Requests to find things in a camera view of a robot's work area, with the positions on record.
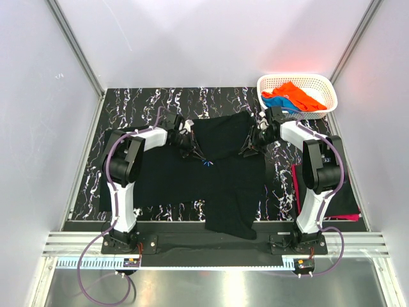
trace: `orange cloth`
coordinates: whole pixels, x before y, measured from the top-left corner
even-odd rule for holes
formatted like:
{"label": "orange cloth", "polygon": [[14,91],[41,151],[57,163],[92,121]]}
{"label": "orange cloth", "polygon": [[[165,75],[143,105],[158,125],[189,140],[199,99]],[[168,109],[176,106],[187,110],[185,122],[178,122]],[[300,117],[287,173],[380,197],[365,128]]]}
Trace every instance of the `orange cloth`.
{"label": "orange cloth", "polygon": [[323,106],[317,100],[308,96],[305,91],[297,88],[291,81],[284,83],[279,88],[275,88],[273,93],[264,91],[261,94],[265,98],[274,98],[276,96],[285,97],[303,112],[314,112],[327,109],[326,106]]}

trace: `pink fabric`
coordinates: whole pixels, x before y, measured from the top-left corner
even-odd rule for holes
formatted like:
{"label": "pink fabric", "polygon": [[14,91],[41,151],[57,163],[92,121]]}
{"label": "pink fabric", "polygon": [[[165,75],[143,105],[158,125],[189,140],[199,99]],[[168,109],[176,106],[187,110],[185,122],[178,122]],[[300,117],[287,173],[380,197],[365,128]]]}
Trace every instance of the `pink fabric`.
{"label": "pink fabric", "polygon": [[[294,183],[294,190],[295,190],[295,197],[297,198],[297,209],[298,209],[298,215],[301,213],[301,202],[300,202],[300,195],[298,193],[298,180],[297,176],[295,176],[295,166],[296,164],[291,165],[291,172],[293,175],[293,183]],[[349,221],[358,221],[359,220],[359,214],[347,214],[345,216],[330,216],[332,219],[347,219]]]}

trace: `white wall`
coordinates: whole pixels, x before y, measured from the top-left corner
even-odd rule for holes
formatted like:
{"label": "white wall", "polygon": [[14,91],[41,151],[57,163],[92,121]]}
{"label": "white wall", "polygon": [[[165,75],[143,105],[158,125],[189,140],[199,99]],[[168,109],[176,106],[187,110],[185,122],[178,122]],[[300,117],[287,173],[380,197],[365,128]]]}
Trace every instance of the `white wall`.
{"label": "white wall", "polygon": [[21,307],[97,97],[44,0],[2,0],[0,29],[0,305]]}
{"label": "white wall", "polygon": [[59,0],[102,86],[330,77],[370,0]]}
{"label": "white wall", "polygon": [[335,112],[374,231],[409,301],[409,1],[381,5],[336,82]]}

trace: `plastic laundry basket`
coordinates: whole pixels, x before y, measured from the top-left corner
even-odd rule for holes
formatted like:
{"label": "plastic laundry basket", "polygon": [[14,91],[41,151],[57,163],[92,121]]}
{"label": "plastic laundry basket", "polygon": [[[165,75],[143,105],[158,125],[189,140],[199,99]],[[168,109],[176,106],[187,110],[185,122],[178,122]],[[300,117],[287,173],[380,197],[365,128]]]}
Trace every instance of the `plastic laundry basket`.
{"label": "plastic laundry basket", "polygon": [[[327,110],[320,110],[315,112],[303,112],[306,120],[317,120],[323,118],[327,113],[332,112],[338,105],[337,95],[331,82],[322,75],[315,74],[272,74],[264,75],[257,82],[257,94],[260,101],[261,108],[265,110],[267,107],[261,99],[262,91],[269,91],[270,93],[284,83],[291,81],[295,86],[298,86],[307,95],[317,100],[320,104],[327,107]],[[287,117],[300,118],[299,114],[285,113]]]}

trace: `black marble surface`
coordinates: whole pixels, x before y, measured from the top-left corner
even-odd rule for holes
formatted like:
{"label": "black marble surface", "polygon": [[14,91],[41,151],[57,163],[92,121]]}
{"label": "black marble surface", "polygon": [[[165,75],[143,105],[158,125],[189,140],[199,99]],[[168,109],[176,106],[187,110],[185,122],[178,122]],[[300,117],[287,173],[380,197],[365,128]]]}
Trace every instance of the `black marble surface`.
{"label": "black marble surface", "polygon": [[[211,118],[247,110],[258,114],[260,106],[256,88],[120,88],[107,91],[104,106],[93,138],[86,169],[82,177],[72,220],[97,221],[111,218],[99,212],[98,159],[103,152],[104,131],[136,127],[155,122],[157,109],[164,106],[186,119]],[[309,120],[307,126],[330,134],[326,120]],[[301,162],[301,152],[287,142],[268,146],[266,155],[265,195],[261,196],[257,221],[292,220],[295,193],[291,165]],[[163,204],[135,209],[140,221],[204,221],[205,201]]]}

